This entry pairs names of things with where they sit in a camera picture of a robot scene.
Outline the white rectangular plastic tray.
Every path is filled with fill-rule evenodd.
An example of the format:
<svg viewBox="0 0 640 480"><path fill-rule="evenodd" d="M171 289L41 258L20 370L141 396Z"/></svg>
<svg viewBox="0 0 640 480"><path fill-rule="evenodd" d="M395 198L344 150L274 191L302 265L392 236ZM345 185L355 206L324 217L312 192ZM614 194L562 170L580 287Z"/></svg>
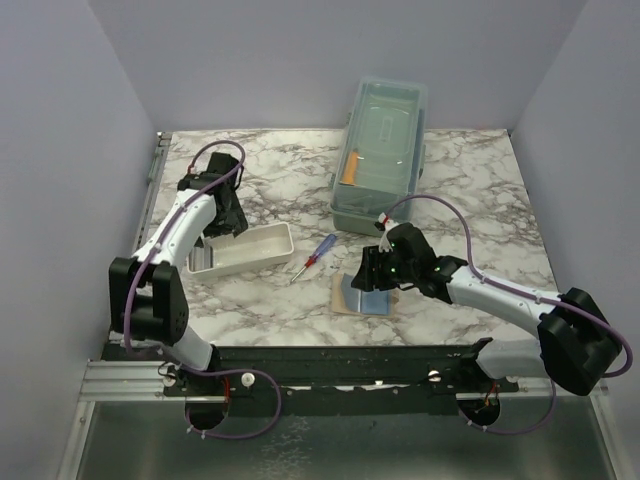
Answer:
<svg viewBox="0 0 640 480"><path fill-rule="evenodd" d="M210 246L214 252L212 269L191 272L187 260L187 272L201 282L285 264L295 250L287 222L248 228L237 237L206 238L202 246L195 247L205 246Z"/></svg>

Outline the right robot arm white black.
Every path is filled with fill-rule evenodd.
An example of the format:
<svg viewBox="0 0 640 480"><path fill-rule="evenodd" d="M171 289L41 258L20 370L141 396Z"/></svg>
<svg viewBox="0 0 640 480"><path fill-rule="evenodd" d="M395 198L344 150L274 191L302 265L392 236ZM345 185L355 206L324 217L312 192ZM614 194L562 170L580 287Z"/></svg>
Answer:
<svg viewBox="0 0 640 480"><path fill-rule="evenodd" d="M586 292L541 292L490 279L463 259L437 255L410 223L390 223L379 245L364 248L351 286L363 292L415 288L425 297L482 311L526 332L525 340L478 342L478 352L459 370L462 384L474 392L516 376L549 378L586 396L623 349Z"/></svg>

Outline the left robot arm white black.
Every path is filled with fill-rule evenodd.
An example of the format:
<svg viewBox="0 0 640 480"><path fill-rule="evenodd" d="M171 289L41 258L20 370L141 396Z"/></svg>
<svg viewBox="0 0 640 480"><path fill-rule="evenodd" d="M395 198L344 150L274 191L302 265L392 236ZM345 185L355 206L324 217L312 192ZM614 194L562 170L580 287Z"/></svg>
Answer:
<svg viewBox="0 0 640 480"><path fill-rule="evenodd" d="M230 154L214 152L207 168L179 182L174 204L154 235L131 257L109 266L111 329L130 348L147 341L188 370L187 382L201 395L222 380L215 347L189 326L189 306L180 270L206 239L248 228L237 189L244 167Z"/></svg>

